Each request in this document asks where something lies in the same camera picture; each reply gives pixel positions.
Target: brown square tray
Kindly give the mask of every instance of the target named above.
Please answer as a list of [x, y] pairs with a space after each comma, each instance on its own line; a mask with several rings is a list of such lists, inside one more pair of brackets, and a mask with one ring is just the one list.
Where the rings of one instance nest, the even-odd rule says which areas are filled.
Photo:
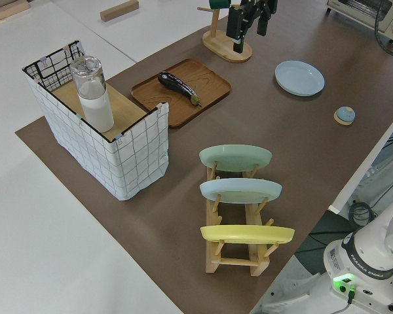
[[168, 123], [171, 128], [182, 127], [231, 91], [229, 82], [194, 59], [185, 59], [166, 71], [189, 85], [200, 97], [202, 107], [193, 106], [185, 96], [164, 87], [157, 80], [157, 74], [135, 85], [131, 95], [149, 110], [153, 110], [158, 103], [169, 103]]

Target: plate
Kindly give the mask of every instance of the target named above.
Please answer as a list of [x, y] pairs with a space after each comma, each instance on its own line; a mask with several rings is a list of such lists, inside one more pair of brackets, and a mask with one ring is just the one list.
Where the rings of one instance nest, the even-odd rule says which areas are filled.
[[294, 236], [294, 229], [290, 228], [244, 224], [204, 226], [200, 230], [205, 240], [225, 243], [281, 244], [290, 242]]
[[200, 186], [202, 195], [215, 201], [221, 194], [221, 203], [256, 204], [275, 200], [282, 190], [278, 183], [263, 179], [230, 178], [206, 181]]
[[321, 72], [301, 61], [285, 61], [278, 64], [275, 78], [282, 89], [297, 96], [317, 94], [325, 86]]
[[269, 150], [251, 145], [218, 145], [208, 147], [199, 153], [201, 162], [213, 168], [217, 162], [220, 171], [252, 171], [255, 165], [267, 166], [272, 158]]

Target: yellow plate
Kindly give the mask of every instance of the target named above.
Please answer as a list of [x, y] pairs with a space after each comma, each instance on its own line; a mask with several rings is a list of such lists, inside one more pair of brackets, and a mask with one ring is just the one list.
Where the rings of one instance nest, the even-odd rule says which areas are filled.
[[281, 244], [290, 242], [294, 236], [291, 228], [245, 224], [205, 226], [200, 230], [205, 240], [226, 243]]

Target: dark floor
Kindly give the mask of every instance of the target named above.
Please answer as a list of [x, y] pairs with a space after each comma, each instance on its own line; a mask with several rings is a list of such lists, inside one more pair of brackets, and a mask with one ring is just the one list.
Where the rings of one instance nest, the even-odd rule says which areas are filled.
[[353, 230], [354, 227], [347, 219], [326, 211], [295, 256], [311, 274], [324, 273], [323, 252], [326, 245], [344, 238]]

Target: glass bottle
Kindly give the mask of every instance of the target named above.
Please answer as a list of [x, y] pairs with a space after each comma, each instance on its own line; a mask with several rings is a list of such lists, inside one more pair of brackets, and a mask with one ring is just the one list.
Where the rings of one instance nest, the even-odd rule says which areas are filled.
[[86, 121], [100, 133], [109, 131], [114, 121], [99, 59], [92, 56], [78, 57], [71, 62], [70, 72]]

